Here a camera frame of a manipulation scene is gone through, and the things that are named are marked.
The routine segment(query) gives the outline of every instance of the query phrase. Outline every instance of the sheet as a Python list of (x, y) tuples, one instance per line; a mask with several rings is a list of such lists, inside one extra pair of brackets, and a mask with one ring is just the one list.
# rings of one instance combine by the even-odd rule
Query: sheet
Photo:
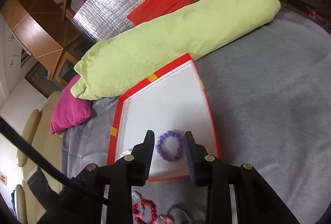
[[(331, 202), (330, 44), (315, 23), (281, 10), (271, 23), (196, 62), (225, 162), (253, 164), (301, 224), (315, 223)], [(93, 105), (108, 122), (95, 116), (65, 131), (70, 155), (63, 172), (75, 176), (89, 162), (105, 163), (115, 102)], [(154, 201), (158, 214), (182, 204), (204, 219), (206, 189), (189, 178), (135, 189)]]
[(110, 129), (118, 97), (93, 102), (91, 117), (84, 123), (64, 130), (61, 172), (77, 176), (90, 163), (106, 165)]

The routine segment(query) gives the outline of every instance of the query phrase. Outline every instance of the red pillow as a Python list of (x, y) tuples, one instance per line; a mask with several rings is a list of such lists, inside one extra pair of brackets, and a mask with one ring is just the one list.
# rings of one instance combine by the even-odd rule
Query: red pillow
[(137, 26), (192, 4), (191, 0), (144, 0), (127, 16)]

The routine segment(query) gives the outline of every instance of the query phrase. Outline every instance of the light green pillow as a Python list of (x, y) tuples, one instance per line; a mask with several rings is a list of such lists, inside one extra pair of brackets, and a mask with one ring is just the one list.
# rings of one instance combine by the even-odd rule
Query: light green pillow
[(74, 97), (123, 94), (164, 65), (190, 53), (194, 60), (270, 22), (278, 0), (200, 0), (97, 42), (75, 65)]

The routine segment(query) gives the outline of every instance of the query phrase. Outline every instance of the wall picture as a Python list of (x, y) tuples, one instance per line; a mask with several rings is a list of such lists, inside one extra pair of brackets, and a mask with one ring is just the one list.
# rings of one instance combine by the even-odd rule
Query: wall picture
[(0, 171), (0, 181), (3, 183), (5, 186), (7, 186), (7, 176), (5, 176), (1, 171)]

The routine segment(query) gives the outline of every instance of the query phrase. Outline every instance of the screw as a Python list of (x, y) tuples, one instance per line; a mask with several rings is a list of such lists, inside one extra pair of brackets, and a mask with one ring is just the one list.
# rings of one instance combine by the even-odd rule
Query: screw
[(206, 160), (206, 161), (214, 161), (214, 160), (215, 160), (215, 157), (214, 157), (213, 155), (207, 155), (207, 156), (205, 157), (205, 160)]
[(251, 170), (251, 169), (253, 168), (253, 166), (252, 166), (250, 163), (244, 163), (244, 164), (243, 164), (243, 167), (244, 167), (244, 169), (246, 169), (246, 170)]
[(98, 166), (95, 163), (90, 163), (89, 165), (86, 166), (86, 169), (88, 171), (93, 171), (97, 168)]
[(124, 157), (124, 159), (125, 159), (126, 161), (133, 161), (133, 160), (134, 160), (134, 155), (126, 155), (126, 156)]

